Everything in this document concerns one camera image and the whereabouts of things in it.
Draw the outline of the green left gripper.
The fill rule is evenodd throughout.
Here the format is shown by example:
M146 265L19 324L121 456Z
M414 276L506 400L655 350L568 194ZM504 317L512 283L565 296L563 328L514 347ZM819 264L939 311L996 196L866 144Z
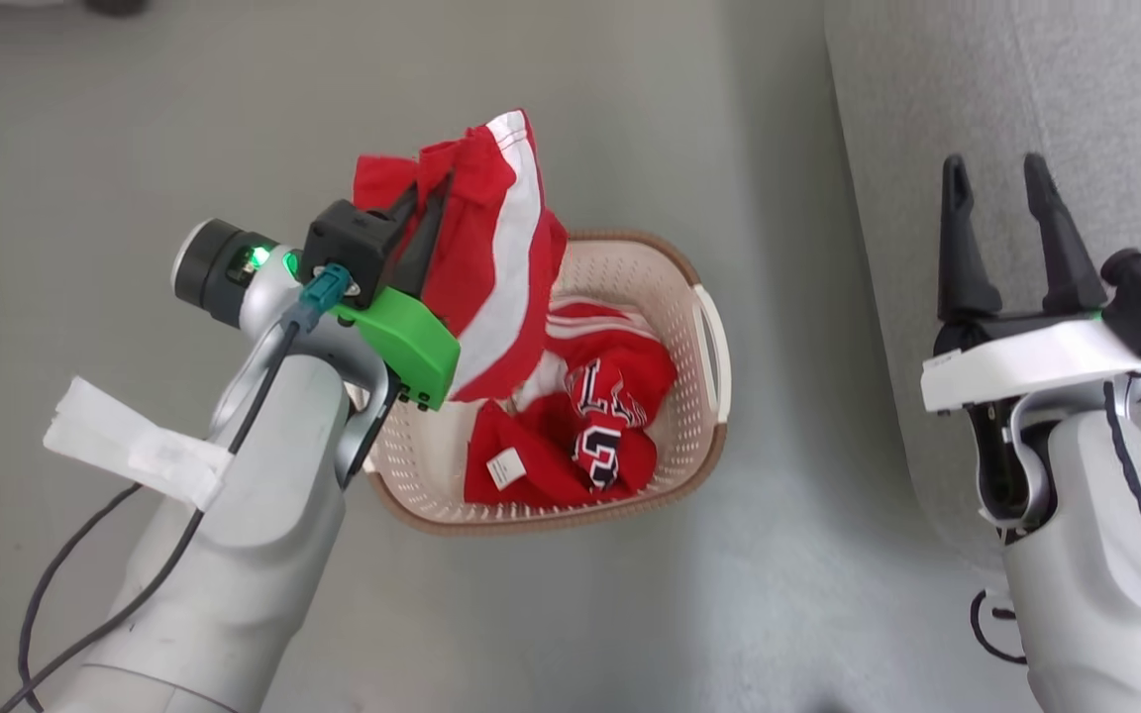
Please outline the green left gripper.
M372 351L399 376L408 402L431 411L440 410L450 400L461 359L458 339L420 301L453 181L452 177L444 177L434 185L421 212L416 183L408 184L394 198L386 211L393 221L395 243L400 244L389 279L393 287L381 289L365 310L345 302L331 308L331 315L358 330Z

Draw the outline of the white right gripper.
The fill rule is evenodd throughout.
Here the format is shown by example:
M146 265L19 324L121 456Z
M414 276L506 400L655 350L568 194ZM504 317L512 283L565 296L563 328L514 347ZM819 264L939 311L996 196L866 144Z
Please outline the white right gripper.
M1103 281L1039 153L1023 157L1023 185L1046 269L1042 311L1101 310ZM965 410L1119 376L1131 380L1132 397L1141 402L1141 356L1099 316L974 319L995 316L1002 299L985 270L973 222L976 193L958 153L942 162L941 195L937 317L946 324L934 339L932 358L922 365L924 410Z

